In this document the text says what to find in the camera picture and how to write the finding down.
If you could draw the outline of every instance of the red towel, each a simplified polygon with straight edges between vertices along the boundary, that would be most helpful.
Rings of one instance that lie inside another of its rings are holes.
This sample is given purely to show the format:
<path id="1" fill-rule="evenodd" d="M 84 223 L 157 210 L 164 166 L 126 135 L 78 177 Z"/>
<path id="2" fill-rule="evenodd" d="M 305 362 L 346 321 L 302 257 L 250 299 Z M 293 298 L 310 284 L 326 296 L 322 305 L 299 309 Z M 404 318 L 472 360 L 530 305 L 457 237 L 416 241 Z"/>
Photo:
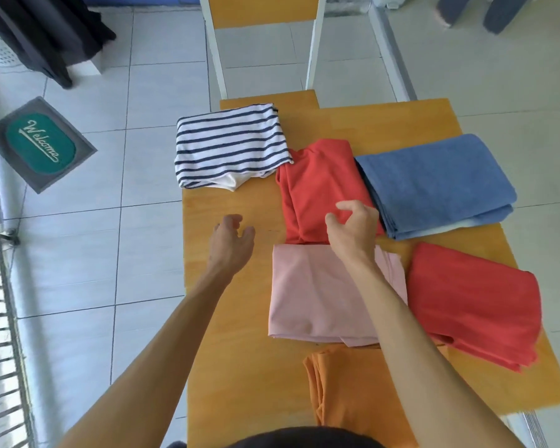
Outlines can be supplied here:
<path id="1" fill-rule="evenodd" d="M 294 164 L 276 172 L 287 244 L 328 244 L 325 215 L 334 212 L 341 223 L 351 216 L 336 209 L 339 201 L 358 199 L 373 207 L 346 140 L 318 140 L 290 154 Z M 384 233 L 380 223 L 377 233 Z"/>
<path id="2" fill-rule="evenodd" d="M 411 311 L 434 338 L 517 372 L 537 359 L 542 313 L 532 273 L 420 243 L 407 292 Z"/>

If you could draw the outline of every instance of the person's left hand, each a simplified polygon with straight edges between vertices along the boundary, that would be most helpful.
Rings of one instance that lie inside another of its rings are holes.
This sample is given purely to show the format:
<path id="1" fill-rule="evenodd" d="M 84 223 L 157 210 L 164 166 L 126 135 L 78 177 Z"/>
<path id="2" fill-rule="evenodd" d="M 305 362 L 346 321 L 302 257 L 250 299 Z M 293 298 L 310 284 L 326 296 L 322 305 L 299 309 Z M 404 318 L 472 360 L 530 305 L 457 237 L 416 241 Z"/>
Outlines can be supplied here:
<path id="1" fill-rule="evenodd" d="M 255 244 L 255 228 L 247 226 L 239 237 L 241 220 L 242 215 L 226 215 L 214 228 L 209 239 L 209 270 L 231 278 L 249 262 Z"/>

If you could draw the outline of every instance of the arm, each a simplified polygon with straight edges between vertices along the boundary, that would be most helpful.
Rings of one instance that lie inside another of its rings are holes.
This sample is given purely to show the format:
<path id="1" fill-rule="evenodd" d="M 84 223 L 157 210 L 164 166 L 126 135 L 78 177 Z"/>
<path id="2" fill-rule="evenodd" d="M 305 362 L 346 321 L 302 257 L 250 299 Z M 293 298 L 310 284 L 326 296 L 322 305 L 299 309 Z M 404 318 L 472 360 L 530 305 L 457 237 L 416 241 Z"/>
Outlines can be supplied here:
<path id="1" fill-rule="evenodd" d="M 255 230 L 239 237 L 241 220 L 226 216 L 216 226 L 205 273 L 58 448 L 159 448 L 216 304 L 253 252 Z"/>
<path id="2" fill-rule="evenodd" d="M 523 448 L 438 352 L 374 261 L 378 212 L 359 201 L 345 225 L 326 216 L 329 242 L 355 281 L 411 429 L 423 448 Z"/>

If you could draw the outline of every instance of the hand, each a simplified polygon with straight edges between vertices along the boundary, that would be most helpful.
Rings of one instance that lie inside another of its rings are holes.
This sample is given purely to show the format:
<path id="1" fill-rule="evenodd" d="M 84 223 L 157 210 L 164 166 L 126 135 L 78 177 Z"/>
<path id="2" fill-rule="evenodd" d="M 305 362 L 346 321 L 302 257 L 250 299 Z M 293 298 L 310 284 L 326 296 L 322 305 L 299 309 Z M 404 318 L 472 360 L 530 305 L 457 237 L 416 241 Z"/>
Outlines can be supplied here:
<path id="1" fill-rule="evenodd" d="M 242 215 L 226 215 L 214 228 L 209 238 L 208 270 L 232 278 L 249 262 L 253 254 L 255 228 L 247 226 L 239 237 L 241 220 Z"/>
<path id="2" fill-rule="evenodd" d="M 374 250 L 379 212 L 356 199 L 341 201 L 336 203 L 336 207 L 351 211 L 352 215 L 345 224 L 341 224 L 332 213 L 326 215 L 325 224 L 332 250 L 347 267 L 362 261 L 375 264 Z"/>

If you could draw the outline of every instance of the blue towel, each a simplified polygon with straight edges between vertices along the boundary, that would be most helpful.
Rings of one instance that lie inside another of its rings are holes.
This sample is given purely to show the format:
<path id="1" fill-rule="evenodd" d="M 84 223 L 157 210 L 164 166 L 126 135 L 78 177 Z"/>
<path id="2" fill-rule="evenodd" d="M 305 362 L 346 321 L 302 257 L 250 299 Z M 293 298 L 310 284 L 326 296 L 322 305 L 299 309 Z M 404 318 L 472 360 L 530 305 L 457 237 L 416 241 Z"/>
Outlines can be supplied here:
<path id="1" fill-rule="evenodd" d="M 498 223 L 516 192 L 475 135 L 355 157 L 388 237 Z"/>

